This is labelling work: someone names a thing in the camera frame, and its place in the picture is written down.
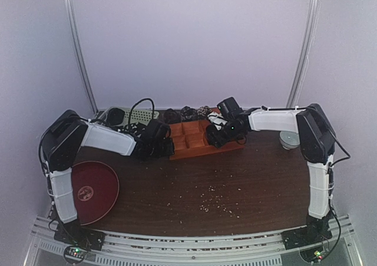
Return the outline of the red navy striped tie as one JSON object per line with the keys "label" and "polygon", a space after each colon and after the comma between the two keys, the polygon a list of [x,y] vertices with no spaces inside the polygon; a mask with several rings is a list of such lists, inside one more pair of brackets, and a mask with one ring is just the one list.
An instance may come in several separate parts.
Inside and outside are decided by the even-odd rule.
{"label": "red navy striped tie", "polygon": [[209,145],[212,145],[216,148],[221,147],[221,141],[219,139],[219,131],[215,125],[211,124],[206,127],[206,139]]}

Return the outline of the orange wooden divider tray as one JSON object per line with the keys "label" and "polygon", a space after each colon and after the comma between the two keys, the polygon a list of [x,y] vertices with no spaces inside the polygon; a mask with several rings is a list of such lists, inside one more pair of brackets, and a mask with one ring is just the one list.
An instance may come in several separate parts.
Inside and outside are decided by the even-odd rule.
{"label": "orange wooden divider tray", "polygon": [[[211,108],[211,110],[219,113],[216,108]],[[174,143],[174,154],[170,156],[170,160],[212,155],[244,148],[244,145],[239,145],[235,141],[228,142],[221,148],[209,145],[206,139],[208,125],[211,125],[208,119],[169,124],[170,137]]]}

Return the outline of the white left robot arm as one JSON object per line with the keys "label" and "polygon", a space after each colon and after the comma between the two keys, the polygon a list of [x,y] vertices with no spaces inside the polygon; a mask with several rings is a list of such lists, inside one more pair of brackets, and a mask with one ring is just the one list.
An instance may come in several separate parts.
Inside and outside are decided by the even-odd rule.
{"label": "white left robot arm", "polygon": [[38,156],[62,236],[73,245],[82,243],[83,227],[105,217],[120,193],[119,178],[108,164],[77,161],[83,148],[125,157],[169,157],[174,153],[170,134],[170,127],[157,119],[137,133],[130,126],[82,118],[73,110],[60,115],[42,135]]}

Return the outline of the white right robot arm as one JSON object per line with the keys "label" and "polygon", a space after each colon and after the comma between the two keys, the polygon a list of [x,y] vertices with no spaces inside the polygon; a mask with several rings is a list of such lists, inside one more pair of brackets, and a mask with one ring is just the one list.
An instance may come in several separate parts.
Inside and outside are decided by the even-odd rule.
{"label": "white right robot arm", "polygon": [[208,142],[216,148],[233,140],[246,139],[249,132],[277,131],[298,138],[298,143],[285,143],[283,147],[287,150],[299,147],[307,162],[310,202],[302,238],[310,244],[316,242],[325,233],[331,216],[336,140],[334,129],[321,106],[312,103],[307,107],[288,109],[261,106],[244,110],[234,98],[228,98],[217,108],[219,112],[207,115],[210,126],[206,130]]}

